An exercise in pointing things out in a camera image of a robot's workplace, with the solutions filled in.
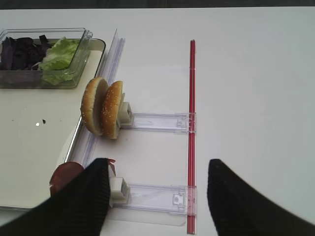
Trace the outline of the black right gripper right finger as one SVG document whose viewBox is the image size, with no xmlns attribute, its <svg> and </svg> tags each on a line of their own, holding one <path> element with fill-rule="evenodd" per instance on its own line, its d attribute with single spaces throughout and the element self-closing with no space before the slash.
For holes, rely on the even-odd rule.
<svg viewBox="0 0 315 236">
<path fill-rule="evenodd" d="M 275 204 L 219 159 L 208 169 L 207 200 L 220 236 L 313 236 L 315 226 Z"/>
</svg>

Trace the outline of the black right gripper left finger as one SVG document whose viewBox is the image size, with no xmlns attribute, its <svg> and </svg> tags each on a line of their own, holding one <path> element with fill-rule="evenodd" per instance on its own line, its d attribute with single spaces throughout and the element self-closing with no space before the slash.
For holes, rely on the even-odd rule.
<svg viewBox="0 0 315 236">
<path fill-rule="evenodd" d="M 2 236 L 98 236 L 109 209 L 106 158 L 95 159 L 45 202 L 1 226 Z"/>
</svg>

